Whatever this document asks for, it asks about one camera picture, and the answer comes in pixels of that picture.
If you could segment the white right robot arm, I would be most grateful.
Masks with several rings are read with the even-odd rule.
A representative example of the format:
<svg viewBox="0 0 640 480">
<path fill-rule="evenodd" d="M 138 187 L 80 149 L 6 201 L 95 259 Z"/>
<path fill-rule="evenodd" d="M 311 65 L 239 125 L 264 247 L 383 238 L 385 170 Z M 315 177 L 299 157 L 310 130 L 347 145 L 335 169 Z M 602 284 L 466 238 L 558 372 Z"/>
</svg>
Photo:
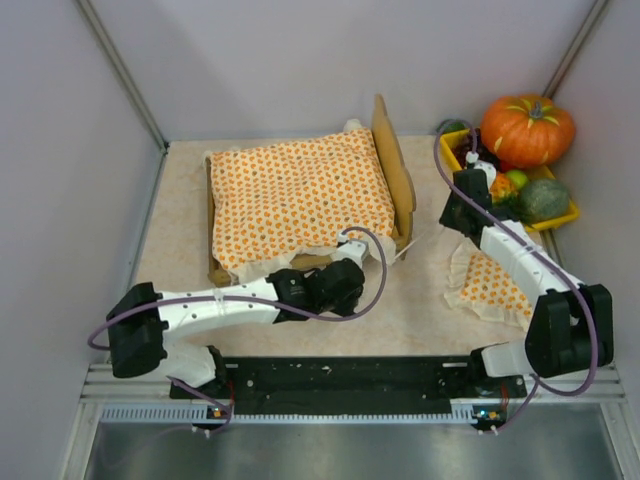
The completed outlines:
<svg viewBox="0 0 640 480">
<path fill-rule="evenodd" d="M 559 391 L 549 379 L 584 371 L 583 383 L 566 393 L 583 394 L 614 357 L 611 293 L 567 273 L 508 208 L 493 206 L 485 171 L 460 170 L 445 181 L 451 193 L 441 225 L 462 233 L 502 267 L 534 308 L 525 338 L 474 350 L 472 371 L 479 378 L 529 375 L 553 394 Z"/>
</svg>

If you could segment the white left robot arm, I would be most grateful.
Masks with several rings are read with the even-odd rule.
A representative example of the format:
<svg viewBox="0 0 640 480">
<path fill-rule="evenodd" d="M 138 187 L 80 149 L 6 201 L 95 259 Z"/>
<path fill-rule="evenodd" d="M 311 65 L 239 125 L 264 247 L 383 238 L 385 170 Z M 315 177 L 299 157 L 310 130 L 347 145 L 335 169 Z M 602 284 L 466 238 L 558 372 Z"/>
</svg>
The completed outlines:
<svg viewBox="0 0 640 480">
<path fill-rule="evenodd" d="M 191 387 L 225 376 L 218 350 L 197 347 L 191 336 L 229 326 L 306 321 L 354 314 L 365 276 L 352 260 L 302 272 L 283 269 L 222 289 L 158 292 L 150 282 L 131 287 L 109 312 L 107 336 L 118 379 L 156 372 Z"/>
</svg>

